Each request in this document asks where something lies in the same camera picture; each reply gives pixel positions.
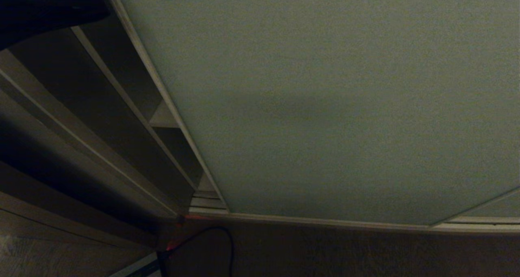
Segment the dark fabric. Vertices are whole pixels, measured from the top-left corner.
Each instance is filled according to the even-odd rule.
[[[109,14],[102,0],[0,0],[0,50],[39,33]]]

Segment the black cable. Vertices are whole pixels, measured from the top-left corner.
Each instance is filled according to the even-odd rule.
[[[190,236],[189,238],[185,239],[184,241],[182,241],[180,244],[178,244],[173,249],[170,249],[168,251],[164,251],[164,252],[160,253],[159,260],[160,261],[166,260],[171,255],[173,255],[173,253],[175,253],[175,251],[177,251],[178,249],[182,248],[182,246],[184,246],[188,242],[191,242],[192,240],[194,240],[195,238],[197,238],[201,234],[203,234],[203,233],[205,233],[207,231],[210,231],[210,230],[221,230],[221,231],[225,232],[226,235],[229,238],[229,244],[231,246],[231,255],[229,257],[229,269],[228,269],[228,272],[229,272],[229,277],[232,277],[233,276],[233,261],[234,261],[234,242],[233,242],[233,237],[232,237],[231,233],[229,232],[229,229],[227,229],[226,227],[222,227],[222,226],[208,227],[208,228],[205,228],[205,229],[195,233],[193,236]]]

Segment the wooden slat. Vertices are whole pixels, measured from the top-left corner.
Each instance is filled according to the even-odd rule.
[[[132,98],[128,95],[126,90],[123,88],[121,83],[118,79],[113,75],[112,71],[108,68],[108,66],[105,64],[104,60],[101,58],[97,50],[93,47],[89,39],[85,36],[85,33],[82,31],[82,29],[78,26],[71,28],[72,32],[76,35],[78,40],[81,42],[81,44],[84,46],[85,50],[93,61],[97,64],[99,69],[102,71],[102,73],[105,75],[106,79],[111,83],[111,85],[115,88],[115,90],[119,93],[119,95],[122,97],[124,102],[127,104],[127,106],[132,110],[134,115],[137,117],[137,119],[143,124],[143,127],[148,131],[150,136],[154,138],[154,140],[157,142],[159,147],[161,147],[162,151],[165,153],[165,155],[168,157],[169,160],[175,165],[175,167],[178,169],[180,174],[184,177],[186,182],[190,184],[190,186],[196,190],[197,186],[193,183],[191,178],[187,175],[187,173],[184,171],[184,168],[179,163],[179,160],[173,156],[170,149],[165,145],[163,140],[158,136],[157,132],[152,128],[150,123],[147,121],[141,110],[137,107],[137,105],[134,103]]]

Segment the floor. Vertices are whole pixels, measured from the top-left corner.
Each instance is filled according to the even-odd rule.
[[[105,277],[150,251],[0,236],[0,276]]]
[[[457,236],[188,221],[181,229],[166,227],[163,238],[169,234],[172,243],[180,242],[212,225],[224,225],[232,233],[236,277],[520,276],[519,234]],[[225,233],[209,231],[173,255],[169,276],[228,276],[229,250]]]
[[[161,246],[223,225],[234,239],[235,277],[508,277],[520,276],[520,234],[461,236],[384,233],[245,222],[189,220],[163,225]],[[104,277],[147,250],[0,236],[0,276]],[[230,245],[208,231],[167,261],[171,277],[226,277]]]

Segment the white trim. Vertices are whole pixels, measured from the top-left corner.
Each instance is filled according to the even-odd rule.
[[[208,166],[206,165],[206,162],[204,162],[204,159],[202,158],[202,155],[199,152],[199,149],[195,145],[195,142],[193,141],[193,138],[191,138],[188,129],[186,128],[186,125],[182,121],[182,118],[180,116],[180,113],[177,110],[177,107],[173,103],[173,100],[169,96],[169,92],[166,89],[166,86],[164,85],[161,77],[159,76],[157,69],[154,66],[154,63],[152,63],[152,60],[150,56],[148,55],[148,52],[146,51],[145,46],[141,42],[141,39],[139,38],[139,35],[137,34],[137,31],[134,28],[134,25],[132,24],[132,21],[130,20],[130,17],[128,16],[128,13],[126,12],[126,9],[121,2],[121,0],[110,0],[113,8],[115,9],[115,12],[117,13],[117,16],[119,17],[119,20],[121,21],[121,24],[125,28],[126,33],[128,34],[128,37],[130,37],[130,40],[132,41],[132,44],[134,44],[134,47],[141,57],[141,60],[143,61],[143,64],[148,70],[148,73],[150,74],[150,77],[154,81],[154,83],[157,86],[157,89],[161,93],[164,101],[166,102],[171,114],[173,114],[175,120],[177,121],[181,131],[184,133],[184,136],[186,137],[186,140],[191,146],[191,149],[193,150],[193,153],[195,153],[195,156],[200,162],[200,165],[202,166],[202,169],[208,176],[208,179],[213,184],[215,191],[219,195],[219,198],[221,199],[222,203],[226,206],[226,211],[229,212],[229,207],[224,200],[224,197],[222,193],[219,190],[219,187],[213,180],[213,176],[210,173],[210,170]]]
[[[203,207],[190,207],[190,215],[228,215],[226,209],[215,209],[215,208],[203,208]]]
[[[478,224],[509,224],[520,225],[520,217],[485,217],[485,216],[461,216],[451,219],[447,223],[478,223]]]
[[[439,232],[439,233],[517,233],[520,234],[520,225],[472,225],[472,224],[451,224],[445,223],[436,227],[427,225],[401,225],[392,223],[375,223],[360,222],[346,220],[301,218],[289,216],[273,216],[258,214],[214,214],[211,211],[194,210],[190,208],[190,215],[187,216],[204,216],[208,218],[247,220],[264,223],[284,223],[284,224],[300,224],[300,225],[319,225],[331,227],[345,227],[352,229],[375,229],[385,231],[401,231],[401,232]]]

